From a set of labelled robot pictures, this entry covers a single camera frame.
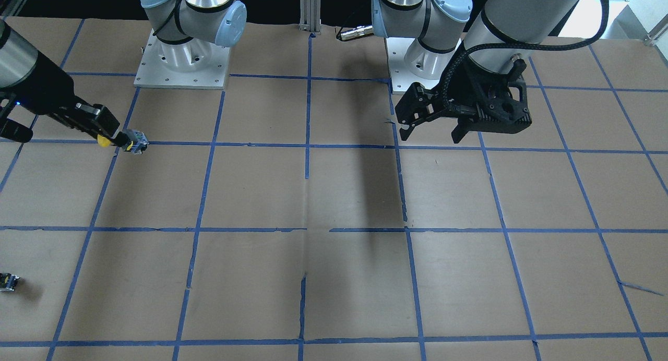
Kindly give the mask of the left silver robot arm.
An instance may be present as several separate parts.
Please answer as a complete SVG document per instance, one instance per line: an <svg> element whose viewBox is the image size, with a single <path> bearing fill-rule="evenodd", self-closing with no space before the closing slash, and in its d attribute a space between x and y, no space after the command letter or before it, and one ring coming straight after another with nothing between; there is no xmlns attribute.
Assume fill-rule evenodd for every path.
<svg viewBox="0 0 668 361"><path fill-rule="evenodd" d="M420 124L455 118L458 144L469 132L516 134L532 124L523 74L534 51L568 51L596 42L609 20L609 0L600 0L601 23L594 36L566 45L545 45L578 0L487 0L472 17L472 0L372 0L372 27L382 38L412 38L407 64L419 53L444 56L437 85L415 81L396 106L408 140Z"/></svg>

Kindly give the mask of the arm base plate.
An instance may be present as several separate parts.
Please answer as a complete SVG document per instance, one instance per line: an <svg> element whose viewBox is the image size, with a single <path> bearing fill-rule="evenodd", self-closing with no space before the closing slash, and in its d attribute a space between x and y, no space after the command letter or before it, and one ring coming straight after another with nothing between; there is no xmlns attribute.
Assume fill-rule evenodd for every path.
<svg viewBox="0 0 668 361"><path fill-rule="evenodd" d="M193 39L171 45L149 33L134 80L139 88L224 90L231 48Z"/></svg>
<svg viewBox="0 0 668 361"><path fill-rule="evenodd" d="M444 54L431 52L414 38L387 38L386 48L394 95L405 94L415 82L432 89L454 55L454 51Z"/></svg>

